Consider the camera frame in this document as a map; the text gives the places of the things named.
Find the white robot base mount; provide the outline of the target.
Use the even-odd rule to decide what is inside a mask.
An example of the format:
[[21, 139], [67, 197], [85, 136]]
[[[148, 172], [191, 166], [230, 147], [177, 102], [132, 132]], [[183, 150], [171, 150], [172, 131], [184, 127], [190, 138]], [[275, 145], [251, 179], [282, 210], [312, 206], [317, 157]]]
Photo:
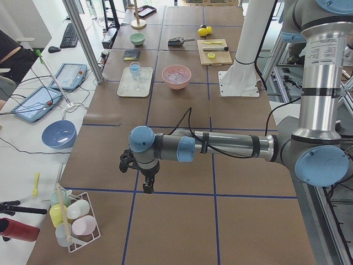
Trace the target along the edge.
[[259, 96], [255, 62], [276, 4], [275, 0], [249, 1], [235, 61], [227, 71], [218, 73], [222, 97]]

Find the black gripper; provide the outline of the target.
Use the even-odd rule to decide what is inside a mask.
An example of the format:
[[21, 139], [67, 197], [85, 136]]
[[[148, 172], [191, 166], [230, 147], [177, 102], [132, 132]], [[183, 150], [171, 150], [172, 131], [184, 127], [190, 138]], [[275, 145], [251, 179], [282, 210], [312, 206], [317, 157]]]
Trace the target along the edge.
[[145, 181], [143, 183], [143, 191], [145, 193], [152, 194], [153, 193], [153, 185], [156, 174], [159, 172], [159, 167], [153, 167], [150, 169], [141, 169], [141, 173], [145, 177]]

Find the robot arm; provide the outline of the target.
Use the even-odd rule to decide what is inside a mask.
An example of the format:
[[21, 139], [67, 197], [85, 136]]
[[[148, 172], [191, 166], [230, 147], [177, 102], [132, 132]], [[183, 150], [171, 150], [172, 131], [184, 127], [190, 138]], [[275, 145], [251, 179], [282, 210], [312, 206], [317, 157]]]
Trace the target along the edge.
[[156, 134], [138, 126], [129, 134], [120, 171], [139, 170], [145, 176], [144, 192], [152, 193], [160, 160], [191, 162], [200, 152], [260, 157], [284, 165], [301, 181], [317, 187], [343, 179], [352, 164], [341, 149], [335, 124], [346, 38], [352, 31], [352, 2], [286, 1], [283, 18], [283, 39], [306, 42], [298, 118], [284, 118], [277, 135], [263, 137], [180, 128]]

